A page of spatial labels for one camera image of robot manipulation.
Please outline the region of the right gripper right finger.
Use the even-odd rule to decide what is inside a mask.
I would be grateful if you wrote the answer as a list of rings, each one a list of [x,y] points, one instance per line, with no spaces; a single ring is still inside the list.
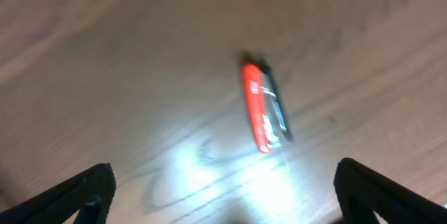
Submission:
[[[446,222],[446,208],[352,158],[338,163],[334,187],[345,223]]]

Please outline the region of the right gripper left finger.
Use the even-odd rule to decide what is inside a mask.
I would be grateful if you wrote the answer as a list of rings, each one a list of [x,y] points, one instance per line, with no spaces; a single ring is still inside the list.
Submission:
[[[105,224],[116,191],[111,164],[99,163],[41,194],[1,212],[2,223]]]

